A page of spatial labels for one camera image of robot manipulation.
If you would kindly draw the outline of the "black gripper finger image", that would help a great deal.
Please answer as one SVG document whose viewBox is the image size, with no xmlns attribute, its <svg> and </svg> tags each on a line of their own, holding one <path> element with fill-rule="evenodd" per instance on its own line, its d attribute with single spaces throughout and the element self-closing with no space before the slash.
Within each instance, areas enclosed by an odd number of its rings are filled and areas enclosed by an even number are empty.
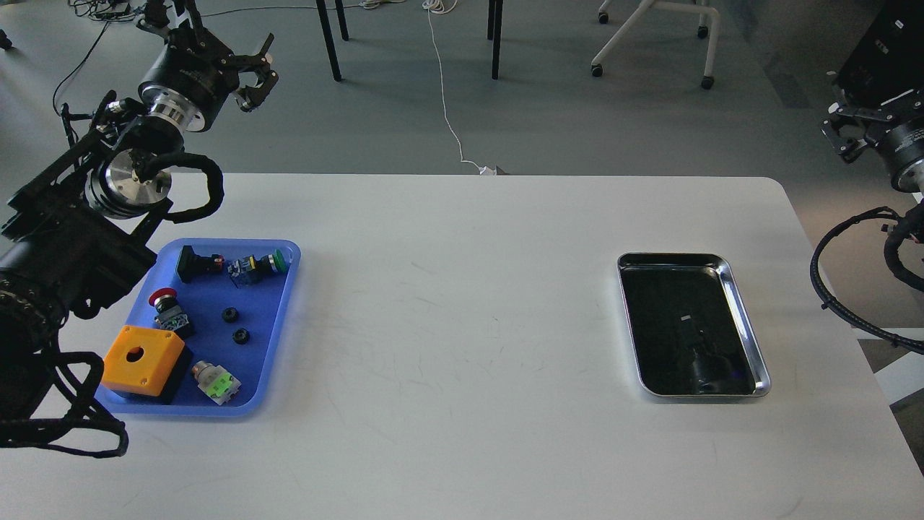
<svg viewBox="0 0 924 520">
<path fill-rule="evenodd" d="M 274 42 L 274 34 L 270 32 L 260 49 L 254 55 L 229 56 L 229 68 L 238 73 L 254 73 L 254 85 L 242 85 L 235 90 L 235 101 L 243 112 L 251 112 L 265 102 L 271 90 L 277 85 L 279 76 L 271 65 L 273 57 L 269 53 Z"/>
<path fill-rule="evenodd" d="M 168 38 L 171 30 L 179 27 L 189 27 L 198 38 L 204 32 L 204 23 L 195 1 L 145 1 L 136 27 L 161 38 Z"/>
<path fill-rule="evenodd" d="M 873 108 L 830 108 L 819 128 L 832 146 L 838 157 L 845 164 L 858 160 L 866 150 L 874 150 L 876 145 L 868 137 L 868 127 L 878 121 L 878 110 Z M 846 137 L 842 134 L 845 127 L 862 129 L 859 137 Z"/>
</svg>

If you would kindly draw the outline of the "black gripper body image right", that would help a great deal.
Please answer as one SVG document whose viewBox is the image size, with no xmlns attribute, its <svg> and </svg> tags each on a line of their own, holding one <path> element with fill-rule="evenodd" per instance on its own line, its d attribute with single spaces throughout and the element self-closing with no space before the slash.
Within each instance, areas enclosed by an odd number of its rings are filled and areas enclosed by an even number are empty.
<svg viewBox="0 0 924 520">
<path fill-rule="evenodd" d="M 829 108 L 865 108 L 848 102 L 835 85 L 835 101 Z M 881 158 L 889 174 L 891 187 L 898 192 L 922 191 L 922 88 L 907 91 L 887 103 L 871 106 L 878 110 L 878 121 L 868 127 L 868 137 L 876 145 L 874 152 Z M 862 129 L 845 127 L 846 137 L 859 137 Z"/>
</svg>

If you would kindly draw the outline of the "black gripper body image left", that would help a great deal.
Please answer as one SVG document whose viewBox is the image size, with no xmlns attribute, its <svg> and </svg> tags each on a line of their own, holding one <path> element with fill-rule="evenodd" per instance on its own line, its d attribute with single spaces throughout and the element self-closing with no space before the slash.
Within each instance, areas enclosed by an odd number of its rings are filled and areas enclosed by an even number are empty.
<svg viewBox="0 0 924 520">
<path fill-rule="evenodd" d="M 234 55 L 208 30 L 174 27 L 165 31 L 164 40 L 164 49 L 138 88 L 147 115 L 178 132 L 208 131 L 240 86 L 240 73 L 250 66 L 248 57 Z"/>
</svg>

